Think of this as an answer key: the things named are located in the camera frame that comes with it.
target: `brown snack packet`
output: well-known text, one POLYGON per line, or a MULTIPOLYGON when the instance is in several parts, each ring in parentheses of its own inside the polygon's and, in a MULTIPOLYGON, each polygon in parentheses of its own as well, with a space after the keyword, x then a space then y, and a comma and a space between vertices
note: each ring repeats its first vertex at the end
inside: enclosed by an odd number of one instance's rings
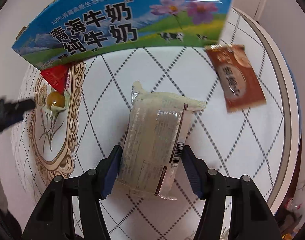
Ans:
POLYGON ((244 45, 211 45, 205 49, 220 78, 229 113, 266 103, 244 45))

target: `green grass illustration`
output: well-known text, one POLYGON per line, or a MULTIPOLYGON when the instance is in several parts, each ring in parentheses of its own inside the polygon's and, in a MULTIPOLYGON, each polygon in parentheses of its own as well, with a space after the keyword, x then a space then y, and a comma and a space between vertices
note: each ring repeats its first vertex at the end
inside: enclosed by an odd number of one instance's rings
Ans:
MULTIPOLYGON (((78 61, 81 59, 93 57, 98 54, 104 54, 107 52, 124 50, 124 49, 134 49, 139 47, 158 47, 158 46, 194 46, 194 47, 203 47, 206 45, 216 44, 220 32, 224 26, 226 19, 225 14, 214 14, 214 20, 209 24, 200 24, 194 25, 191 22, 191 18, 187 16, 186 12, 181 12, 178 15, 178 20, 182 29, 180 28, 176 18, 174 16, 169 16, 156 22, 147 27, 141 28, 138 30, 139 33, 151 33, 145 36, 140 37, 137 41, 126 43, 114 44, 111 46, 103 47, 97 51, 86 51, 83 53, 77 53, 62 60, 57 60, 52 63, 52 66, 58 64, 65 64, 71 61, 78 61), (184 42, 179 40, 170 40, 169 42, 165 41, 157 33, 167 32, 167 33, 179 33, 184 34, 184 42), (200 40, 196 34, 207 36, 207 40, 200 40)), ((48 49, 39 52, 34 52, 26 54, 23 56, 28 62, 33 65, 36 65, 39 62, 46 62, 50 58, 65 53, 65 49, 48 49)))

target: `dotted line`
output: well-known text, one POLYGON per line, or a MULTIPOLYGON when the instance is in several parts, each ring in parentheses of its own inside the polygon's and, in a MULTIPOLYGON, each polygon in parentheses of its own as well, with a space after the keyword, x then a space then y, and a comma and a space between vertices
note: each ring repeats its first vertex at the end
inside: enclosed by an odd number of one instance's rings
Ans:
MULTIPOLYGON (((218 81, 219 81, 219 77, 217 77, 217 79, 215 80, 214 84, 212 85, 211 87, 211 90, 210 92, 208 93, 208 96, 206 98, 206 104, 209 103, 213 93, 214 93, 214 90, 218 84, 218 81)), ((197 113, 199 114, 199 116, 202 116, 202 113, 204 112, 204 109, 201 109, 200 111, 197 111, 197 113)), ((196 126, 196 123, 197 123, 197 119, 194 120, 194 123, 191 125, 190 129, 188 130, 188 133, 187 133, 187 137, 186 139, 190 136, 191 132, 193 131, 193 129, 195 128, 196 126)))
POLYGON ((125 59, 125 61, 120 65, 120 67, 117 69, 116 73, 114 74, 114 76, 117 75, 117 73, 122 69, 122 67, 126 64, 126 62, 130 59, 130 57, 132 55, 134 55, 134 53, 138 50, 138 48, 134 49, 129 55, 128 57, 125 59))
MULTIPOLYGON (((34 72, 35 72, 35 70, 33 69, 32 73, 30 74, 29 79, 27 79, 27 80, 26 80, 26 87, 25 87, 25 91, 24 91, 24 95, 26 96, 26 99, 28 99, 28 97, 27 97, 27 95, 26 95, 26 92, 27 92, 27 82, 28 82, 28 80, 30 80, 30 79, 31 79, 31 77, 32 77, 32 75, 33 75, 33 73, 34 73, 34 72)), ((30 92, 31 92, 32 86, 33 86, 33 82, 32 82, 32 84, 31 84, 31 86, 30 86, 29 95, 30 95, 30 92)))
POLYGON ((272 185, 272 187, 268 190, 268 192, 265 194, 264 198, 269 194, 269 192, 272 190, 272 188, 273 188, 273 185, 272 185))
POLYGON ((79 221, 77 222, 77 224, 76 224, 76 225, 78 225, 78 226, 79 226, 79 228, 80 228, 80 231, 81 231, 82 233, 84 233, 84 232, 83 232, 83 229, 81 228, 81 226, 80 226, 80 224, 79 224, 79 222, 80 222, 80 221, 81 221, 81 219, 79 219, 79 221))
POLYGON ((143 201, 144 199, 143 198, 141 198, 136 204, 135 204, 135 206, 134 207, 132 207, 131 208, 131 210, 129 210, 128 211, 128 213, 127 213, 127 215, 126 216, 124 216, 123 218, 122 218, 122 220, 120 220, 116 225, 115 225, 115 227, 112 229, 112 230, 110 230, 109 231, 109 234, 111 234, 113 231, 115 231, 116 230, 116 228, 118 228, 135 210, 136 210, 136 206, 139 206, 141 203, 142 203, 142 201, 143 201))
POLYGON ((196 212, 197 216, 199 218, 201 218, 200 213, 198 212, 198 210, 196 209, 196 207, 194 206, 194 204, 191 202, 191 200, 189 199, 189 197, 187 196, 187 194, 184 192, 183 188, 179 185, 178 181, 175 179, 174 180, 176 186, 178 187, 178 189, 180 190, 180 192, 183 194, 183 196, 185 197, 185 199, 188 201, 188 203, 190 204, 190 206, 192 207, 192 209, 196 212))
POLYGON ((269 93, 269 95, 273 98, 273 100, 275 101, 276 105, 279 108, 279 111, 281 112, 282 115, 284 115, 284 113, 281 110, 281 107, 279 105, 279 103, 277 102, 276 98, 274 97, 274 95, 270 92, 270 90, 268 89, 268 87, 263 83, 263 81, 261 80, 261 78, 259 76, 256 75, 256 77, 258 78, 259 82, 264 86, 264 88, 267 90, 267 92, 269 93))
POLYGON ((186 211, 183 212, 183 213, 181 214, 181 216, 176 220, 175 223, 173 223, 173 224, 171 225, 171 227, 163 234, 163 236, 166 236, 166 235, 174 228, 174 226, 177 225, 178 222, 179 222, 180 220, 182 220, 182 218, 183 218, 190 210, 191 210, 191 206, 188 207, 188 208, 186 209, 186 211))
POLYGON ((262 71, 263 71, 263 65, 265 63, 265 55, 266 55, 266 50, 263 49, 262 61, 261 61, 261 66, 260 66, 260 69, 259 69, 258 77, 261 77, 261 74, 262 74, 262 71))
POLYGON ((267 163, 267 167, 268 167, 268 173, 269 173, 270 183, 271 183, 271 186, 273 186, 273 181, 272 181, 272 177, 271 177, 269 161, 266 160, 266 163, 267 163))
MULTIPOLYGON (((100 205, 105 209, 105 211, 107 212, 107 214, 110 216, 110 218, 115 222, 115 224, 117 224, 117 222, 113 219, 113 217, 108 213, 107 209, 104 207, 104 205, 100 202, 100 205)), ((122 230, 121 227, 119 227, 119 229, 131 240, 131 238, 128 236, 128 234, 125 233, 124 230, 122 230)))
POLYGON ((174 85, 174 87, 178 90, 178 92, 182 95, 185 96, 185 94, 181 91, 181 89, 177 86, 177 84, 175 83, 175 81, 171 78, 171 76, 169 76, 168 71, 164 69, 164 67, 157 61, 157 59, 148 51, 148 49, 143 48, 145 50, 145 52, 147 52, 147 54, 154 60, 154 62, 160 67, 160 69, 165 73, 164 75, 162 75, 163 77, 167 77, 171 83, 174 85))
POLYGON ((227 211, 227 209, 230 207, 231 202, 226 206, 225 211, 227 211))
MULTIPOLYGON (((28 131, 28 117, 29 117, 29 114, 26 112, 25 113, 25 127, 24 127, 24 130, 25 128, 27 129, 28 131)), ((26 148, 25 148, 25 145, 24 145, 24 141, 21 139, 21 141, 23 142, 23 146, 24 146, 24 149, 25 149, 25 152, 26 152, 26 148)), ((25 162, 24 162, 24 167, 23 167, 23 171, 24 171, 24 177, 25 177, 25 165, 26 165, 26 161, 28 160, 28 154, 29 154, 29 150, 30 150, 30 144, 28 146, 28 150, 27 150, 27 153, 26 153, 26 159, 25 159, 25 162)))
POLYGON ((124 102, 126 103, 126 106, 128 107, 129 111, 131 111, 131 106, 130 106, 130 104, 128 103, 128 101, 127 101, 127 99, 126 99, 124 93, 123 93, 122 90, 120 89, 120 87, 119 87, 119 85, 118 85, 118 83, 117 83, 117 81, 116 81, 116 79, 115 79, 115 76, 114 76, 114 74, 112 73, 112 71, 111 71, 111 69, 110 69, 110 67, 109 67, 109 65, 108 65, 108 63, 107 63, 107 61, 105 60, 105 58, 104 58, 103 55, 101 55, 101 58, 103 59, 103 61, 104 61, 105 65, 106 65, 106 67, 107 67, 107 69, 108 69, 110 75, 112 76, 113 81, 114 81, 114 83, 115 83, 115 85, 116 85, 116 87, 117 87, 117 89, 118 89, 118 92, 119 92, 120 95, 122 96, 122 98, 123 98, 124 102))
POLYGON ((104 154, 104 151, 103 151, 103 149, 102 149, 102 147, 101 147, 101 145, 100 145, 100 143, 99 143, 99 140, 98 140, 98 138, 97 138, 96 132, 95 132, 94 127, 93 127, 93 124, 92 124, 92 122, 91 122, 91 118, 90 118, 90 115, 89 115, 89 112, 88 112, 88 108, 87 108, 87 105, 86 105, 86 100, 85 100, 84 91, 82 91, 82 97, 83 97, 84 105, 85 105, 85 108, 86 108, 86 113, 87 113, 87 116, 88 116, 88 120, 89 120, 89 123, 91 124, 91 129, 92 129, 92 131, 93 131, 93 134, 94 134, 95 139, 96 139, 96 141, 97 141, 97 144, 98 144, 98 146, 99 146, 99 149, 100 149, 100 151, 101 151, 101 154, 103 155, 104 158, 106 158, 106 155, 104 154))
POLYGON ((26 127, 24 127, 24 129, 23 129, 23 131, 22 131, 22 133, 21 133, 21 135, 20 135, 18 151, 19 151, 19 147, 20 147, 20 141, 23 140, 23 134, 24 134, 25 128, 26 128, 26 127))
POLYGON ((270 153, 271 149, 273 148, 273 146, 274 146, 274 144, 275 144, 275 141, 276 141, 276 139, 277 139, 277 137, 278 137, 278 134, 279 134, 279 132, 280 132, 280 128, 281 128, 281 125, 282 125, 283 120, 284 120, 284 117, 282 116, 282 117, 281 117, 281 120, 280 120, 280 123, 279 123, 279 126, 278 126, 278 129, 277 129, 277 132, 276 132, 276 134, 275 134, 275 137, 274 137, 274 139, 272 140, 272 143, 271 143, 271 145, 270 145, 270 147, 269 147, 269 149, 268 149, 267 156, 268 156, 268 154, 270 153))
POLYGON ((127 195, 127 197, 129 198, 129 200, 133 203, 134 207, 138 210, 139 214, 145 219, 145 221, 152 227, 153 230, 155 230, 157 232, 157 234, 159 234, 161 236, 161 238, 164 238, 165 240, 167 240, 167 238, 165 238, 160 231, 155 228, 155 226, 147 219, 147 217, 143 214, 143 212, 139 209, 139 207, 136 205, 136 203, 133 201, 133 199, 131 198, 131 196, 127 195))
POLYGON ((238 25, 239 25, 240 17, 241 17, 241 16, 239 15, 239 16, 238 16, 238 20, 237 20, 237 24, 234 25, 234 26, 235 26, 235 29, 233 30, 230 44, 233 44, 233 42, 234 42, 234 40, 235 40, 236 31, 237 31, 237 28, 238 28, 238 25))
POLYGON ((226 45, 228 45, 228 43, 227 42, 225 42, 223 39, 220 39, 223 43, 225 43, 226 45))
MULTIPOLYGON (((114 76, 116 76, 116 74, 121 70, 121 68, 125 65, 125 63, 129 60, 129 58, 130 58, 132 55, 134 55, 134 53, 135 53, 137 50, 138 50, 138 49, 135 49, 135 50, 133 50, 133 51, 129 54, 129 56, 125 59, 125 61, 121 64, 121 66, 119 67, 119 69, 116 71, 116 73, 114 74, 114 76)), ((93 110, 91 111, 90 118, 91 118, 92 115, 94 114, 94 111, 96 110, 99 101, 101 100, 102 96, 105 94, 107 88, 109 87, 109 85, 111 84, 112 81, 113 81, 113 80, 111 79, 111 80, 108 82, 108 84, 106 85, 105 89, 103 90, 103 92, 101 93, 101 95, 99 96, 99 98, 97 99, 96 104, 94 105, 94 108, 93 108, 93 110)), ((80 139, 79 139, 79 141, 78 141, 78 143, 77 143, 77 146, 76 146, 76 149, 75 149, 75 153, 78 152, 80 143, 81 143, 82 138, 83 138, 83 136, 84 136, 84 134, 85 134, 85 131, 86 131, 87 127, 88 127, 88 124, 89 124, 89 119, 88 119, 88 121, 87 121, 87 123, 86 123, 86 125, 85 125, 85 128, 84 128, 84 130, 83 130, 83 132, 82 132, 82 134, 81 134, 81 136, 80 136, 80 139)))
POLYGON ((260 142, 258 140, 258 137, 257 137, 256 133, 254 132, 254 129, 253 129, 253 127, 252 127, 252 125, 251 125, 251 123, 250 123, 250 121, 248 119, 248 116, 245 114, 244 110, 242 110, 242 113, 244 114, 244 117, 247 120, 247 123, 248 123, 248 125, 249 125, 249 127, 251 129, 252 134, 254 135, 254 138, 255 138, 258 146, 259 146, 259 149, 260 149, 261 153, 263 154, 263 156, 265 156, 266 154, 265 154, 265 152, 264 152, 264 150, 263 150, 263 148, 262 148, 262 146, 261 146, 261 144, 260 144, 260 142))
MULTIPOLYGON (((178 59, 182 56, 182 54, 185 52, 186 50, 186 47, 184 47, 180 52, 179 54, 176 56, 176 58, 173 60, 173 62, 169 65, 169 67, 166 69, 166 72, 169 72, 172 67, 177 63, 178 59)), ((160 83, 164 80, 164 77, 166 75, 163 74, 162 77, 158 80, 157 83, 155 83, 155 86, 152 88, 152 90, 150 90, 151 93, 153 93, 154 91, 157 90, 157 87, 160 85, 160 83)))
POLYGON ((238 27, 238 23, 239 23, 239 19, 240 19, 240 15, 239 15, 239 18, 238 18, 238 21, 237 21, 237 24, 232 24, 231 22, 228 22, 229 24, 231 24, 232 26, 235 27, 235 30, 239 29, 241 30, 243 33, 247 34, 250 38, 252 38, 255 42, 257 42, 259 44, 260 47, 262 47, 264 49, 264 46, 261 45, 256 39, 254 39, 252 36, 250 36, 248 33, 246 33, 244 30, 242 30, 241 28, 238 27))
POLYGON ((261 169, 263 163, 265 162, 265 159, 262 160, 262 162, 260 163, 259 167, 257 168, 257 171, 254 173, 253 175, 253 179, 256 177, 256 175, 258 174, 259 170, 261 169))
POLYGON ((208 65, 214 70, 214 67, 213 65, 211 65, 211 63, 209 62, 209 60, 204 56, 202 55, 198 50, 196 50, 194 47, 191 47, 195 52, 197 52, 199 54, 199 56, 201 56, 207 63, 208 65))
POLYGON ((232 12, 234 12, 234 13, 236 13, 236 14, 238 14, 238 15, 240 15, 237 11, 235 11, 234 9, 232 9, 231 10, 232 12))
POLYGON ((86 78, 86 76, 87 76, 89 70, 91 69, 91 66, 94 64, 94 62, 95 62, 95 60, 96 60, 97 57, 98 57, 98 55, 97 55, 96 57, 94 57, 93 62, 91 62, 91 65, 89 66, 89 68, 87 69, 87 71, 86 71, 86 73, 85 73, 85 78, 86 78))
MULTIPOLYGON (((34 71, 35 71, 35 68, 33 68, 33 71, 32 71, 32 73, 30 74, 29 79, 31 78, 31 76, 32 76, 32 74, 34 73, 34 71)), ((26 87, 25 87, 25 92, 24 92, 24 93, 26 93, 26 91, 27 91, 27 82, 28 82, 29 79, 26 80, 26 87)), ((30 94, 30 91, 31 91, 31 89, 32 89, 32 86, 33 86, 33 83, 32 83, 31 86, 30 86, 29 94, 30 94)), ((20 99, 23 99, 23 96, 22 96, 22 94, 21 94, 21 90, 19 90, 19 94, 20 94, 20 96, 21 96, 20 99)))
POLYGON ((216 151, 217 156, 219 157, 219 160, 220 160, 220 162, 221 162, 221 164, 222 164, 222 166, 223 166, 223 169, 225 170, 227 176, 230 177, 230 174, 229 174, 228 169, 227 169, 227 167, 226 167, 226 165, 225 165, 225 162, 223 161, 223 158, 222 158, 222 156, 221 156, 221 154, 220 154, 220 152, 219 152, 219 150, 218 150, 216 144, 214 143, 214 140, 211 138, 211 136, 210 136, 210 134, 209 134, 209 132, 208 132, 206 126, 204 125, 204 123, 202 122, 202 120, 200 119, 200 117, 198 116, 197 113, 195 113, 195 116, 197 116, 197 120, 199 121, 199 123, 201 124, 201 127, 202 127, 202 128, 204 129, 204 131, 206 132, 206 135, 207 135, 207 137, 208 137, 210 143, 211 143, 212 146, 214 147, 214 150, 216 151))
POLYGON ((77 160, 78 160, 78 162, 79 162, 80 167, 82 168, 83 173, 85 173, 85 171, 84 171, 84 169, 83 169, 83 166, 82 166, 82 164, 80 163, 80 160, 79 160, 79 158, 78 158, 77 153, 75 154, 75 158, 74 158, 74 169, 75 169, 75 166, 76 166, 76 158, 77 158, 77 160))
MULTIPOLYGON (((246 116, 248 116, 250 113, 250 108, 248 109, 247 113, 246 113, 246 116)), ((235 140, 235 142, 233 143, 232 145, 232 148, 230 149, 230 152, 228 153, 228 155, 226 156, 226 158, 223 160, 224 162, 227 162, 228 159, 230 158, 230 156, 233 154, 239 140, 240 140, 240 137, 242 135, 242 132, 244 131, 244 128, 245 128, 245 125, 246 125, 246 119, 244 119, 244 121, 242 122, 242 125, 241 125, 241 128, 240 128, 240 131, 238 133, 238 136, 235 140)))
POLYGON ((125 139, 126 135, 127 135, 127 131, 125 131, 124 134, 123 134, 123 136, 120 138, 120 140, 119 140, 119 142, 118 142, 118 145, 121 145, 121 144, 122 144, 122 142, 123 142, 123 140, 125 139))
MULTIPOLYGON (((27 153, 27 151, 26 151, 26 147, 25 147, 24 142, 23 142, 23 146, 24 146, 24 150, 25 150, 26 155, 28 155, 28 153, 27 153)), ((37 189, 38 189, 38 191, 39 191, 40 195, 42 195, 42 193, 40 192, 39 187, 38 187, 38 185, 37 185, 37 183, 36 183, 36 180, 35 180, 35 177, 34 177, 34 174, 33 174, 32 168, 30 167, 29 160, 28 160, 28 166, 29 166, 30 172, 32 173, 32 176, 33 176, 33 182, 36 184, 36 187, 37 187, 37 189)))

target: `round table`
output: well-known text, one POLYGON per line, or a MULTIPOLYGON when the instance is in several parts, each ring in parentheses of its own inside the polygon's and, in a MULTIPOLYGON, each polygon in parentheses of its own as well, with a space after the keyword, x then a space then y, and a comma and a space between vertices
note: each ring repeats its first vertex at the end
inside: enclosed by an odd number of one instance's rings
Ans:
MULTIPOLYGON (((37 107, 12 128, 13 153, 24 189, 37 202, 57 174, 80 176, 123 145, 131 110, 131 88, 173 92, 206 100, 195 112, 186 144, 197 158, 224 176, 248 174, 271 211, 276 212, 288 189, 298 152, 299 120, 294 85, 271 37, 244 13, 231 9, 222 44, 244 44, 267 104, 228 114, 219 79, 203 48, 139 48, 98 55, 70 70, 69 109, 58 118, 42 111, 51 88, 29 66, 19 99, 34 97, 37 107)), ((193 194, 182 164, 171 194, 178 200, 127 195, 115 183, 101 203, 111 239, 192 239, 204 201, 193 194)), ((78 199, 74 223, 82 235, 78 199)), ((231 197, 226 198, 222 233, 230 226, 231 197)))

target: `barcode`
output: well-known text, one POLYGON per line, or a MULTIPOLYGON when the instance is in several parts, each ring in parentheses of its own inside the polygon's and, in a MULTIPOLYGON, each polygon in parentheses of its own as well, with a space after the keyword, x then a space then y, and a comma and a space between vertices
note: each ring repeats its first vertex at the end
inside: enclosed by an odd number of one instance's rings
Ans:
POLYGON ((171 167, 172 168, 176 168, 178 166, 180 156, 181 156, 181 152, 182 152, 182 149, 183 149, 184 145, 185 145, 184 142, 177 142, 176 148, 174 150, 174 157, 171 161, 171 167))

